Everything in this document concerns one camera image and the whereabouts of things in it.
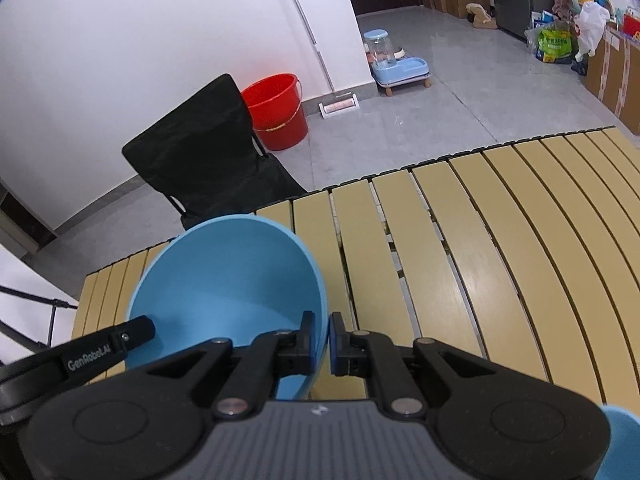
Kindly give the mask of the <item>small blue bowl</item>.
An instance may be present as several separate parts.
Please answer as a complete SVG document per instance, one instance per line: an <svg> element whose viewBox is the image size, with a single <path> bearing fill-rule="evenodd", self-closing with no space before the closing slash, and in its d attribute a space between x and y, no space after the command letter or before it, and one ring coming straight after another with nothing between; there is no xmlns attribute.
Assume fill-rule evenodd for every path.
<svg viewBox="0 0 640 480"><path fill-rule="evenodd" d="M640 480L639 417L615 405L601 410L611 427L611 442L596 480Z"/></svg>

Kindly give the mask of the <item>large cardboard box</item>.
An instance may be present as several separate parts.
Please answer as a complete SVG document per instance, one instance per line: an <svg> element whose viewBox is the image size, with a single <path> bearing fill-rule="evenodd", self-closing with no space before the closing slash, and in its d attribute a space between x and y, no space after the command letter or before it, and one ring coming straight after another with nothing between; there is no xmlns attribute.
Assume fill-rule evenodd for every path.
<svg viewBox="0 0 640 480"><path fill-rule="evenodd" d="M634 136L639 135L640 50L638 41L607 27L589 59L586 88Z"/></svg>

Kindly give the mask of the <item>black folding chair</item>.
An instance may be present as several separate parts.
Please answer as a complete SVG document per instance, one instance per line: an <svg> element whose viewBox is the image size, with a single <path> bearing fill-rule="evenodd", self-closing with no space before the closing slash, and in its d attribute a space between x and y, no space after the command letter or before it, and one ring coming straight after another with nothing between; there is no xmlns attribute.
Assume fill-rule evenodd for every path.
<svg viewBox="0 0 640 480"><path fill-rule="evenodd" d="M122 156L178 210L186 230L306 194L280 160L264 151L229 74L130 140Z"/></svg>

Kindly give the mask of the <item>red plastic bucket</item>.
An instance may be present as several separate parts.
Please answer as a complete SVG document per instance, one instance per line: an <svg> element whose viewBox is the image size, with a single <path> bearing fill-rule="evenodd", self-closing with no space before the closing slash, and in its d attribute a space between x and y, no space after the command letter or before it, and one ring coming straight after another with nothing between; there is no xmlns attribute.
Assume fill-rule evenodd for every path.
<svg viewBox="0 0 640 480"><path fill-rule="evenodd" d="M245 88L242 98L253 128L269 151L284 151L302 142L308 125L302 102L302 83L291 73L274 74Z"/></svg>

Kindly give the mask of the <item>large blue bowl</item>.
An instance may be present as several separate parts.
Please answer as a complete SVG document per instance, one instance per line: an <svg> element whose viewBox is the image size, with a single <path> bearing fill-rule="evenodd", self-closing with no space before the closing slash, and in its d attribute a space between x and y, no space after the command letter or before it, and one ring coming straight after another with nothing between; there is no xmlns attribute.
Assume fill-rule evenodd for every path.
<svg viewBox="0 0 640 480"><path fill-rule="evenodd" d="M318 264L289 229L251 214L206 221L171 242L145 271L128 315L147 316L155 336L129 353L122 388L145 404L189 397L186 376L150 374L160 359L228 338L235 347L264 333L297 330L314 315L311 362L328 334L328 298Z"/></svg>

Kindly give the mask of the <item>green bag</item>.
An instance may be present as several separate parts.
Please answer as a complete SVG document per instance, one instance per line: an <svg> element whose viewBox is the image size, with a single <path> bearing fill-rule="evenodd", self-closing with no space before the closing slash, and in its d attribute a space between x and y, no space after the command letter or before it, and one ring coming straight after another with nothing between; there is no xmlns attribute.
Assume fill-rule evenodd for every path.
<svg viewBox="0 0 640 480"><path fill-rule="evenodd" d="M565 29L541 27L536 40L536 58L549 64L570 64L572 36Z"/></svg>

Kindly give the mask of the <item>white plastic bag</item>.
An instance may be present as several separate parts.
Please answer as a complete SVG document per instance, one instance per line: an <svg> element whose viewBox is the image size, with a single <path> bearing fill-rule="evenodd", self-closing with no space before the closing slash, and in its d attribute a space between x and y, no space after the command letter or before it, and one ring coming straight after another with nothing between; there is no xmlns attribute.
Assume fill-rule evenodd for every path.
<svg viewBox="0 0 640 480"><path fill-rule="evenodd" d="M610 11L595 1L586 1L582 5L582 10L574 17L577 34L576 62L580 62L586 55L596 54L610 18Z"/></svg>

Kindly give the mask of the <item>blue pet feeder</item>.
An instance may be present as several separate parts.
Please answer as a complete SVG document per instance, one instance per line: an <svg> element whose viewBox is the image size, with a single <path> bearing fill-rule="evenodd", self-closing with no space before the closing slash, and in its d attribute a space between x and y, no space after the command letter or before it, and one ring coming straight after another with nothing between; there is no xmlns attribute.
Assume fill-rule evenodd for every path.
<svg viewBox="0 0 640 480"><path fill-rule="evenodd" d="M432 85L430 66L423 58L396 49L385 29L368 30L362 35L370 71L378 88L392 96L395 88L407 84Z"/></svg>

